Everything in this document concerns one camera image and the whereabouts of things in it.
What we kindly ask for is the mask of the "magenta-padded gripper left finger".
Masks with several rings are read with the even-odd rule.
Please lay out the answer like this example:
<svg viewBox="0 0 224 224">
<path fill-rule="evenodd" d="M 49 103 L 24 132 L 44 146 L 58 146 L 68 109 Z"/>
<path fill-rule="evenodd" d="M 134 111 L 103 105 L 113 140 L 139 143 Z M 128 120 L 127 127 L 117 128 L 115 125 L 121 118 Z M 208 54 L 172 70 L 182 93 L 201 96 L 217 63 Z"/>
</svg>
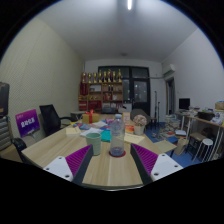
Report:
<svg viewBox="0 0 224 224">
<path fill-rule="evenodd" d="M 88 145 L 67 157 L 56 157 L 44 170 L 67 181 L 81 185 L 92 156 L 93 146 Z"/>
</svg>

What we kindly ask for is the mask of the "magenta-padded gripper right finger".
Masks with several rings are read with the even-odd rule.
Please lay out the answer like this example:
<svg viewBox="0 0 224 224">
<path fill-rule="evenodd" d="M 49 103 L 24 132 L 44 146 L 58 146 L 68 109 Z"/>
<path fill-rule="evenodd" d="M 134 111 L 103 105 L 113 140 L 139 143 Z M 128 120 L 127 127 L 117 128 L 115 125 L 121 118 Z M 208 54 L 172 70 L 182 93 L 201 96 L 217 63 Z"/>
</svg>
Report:
<svg viewBox="0 0 224 224">
<path fill-rule="evenodd" d="M 144 185 L 164 178 L 182 169 L 182 166 L 176 163 L 167 154 L 162 153 L 157 155 L 154 152 L 136 144 L 131 144 L 130 153 L 135 161 Z"/>
</svg>

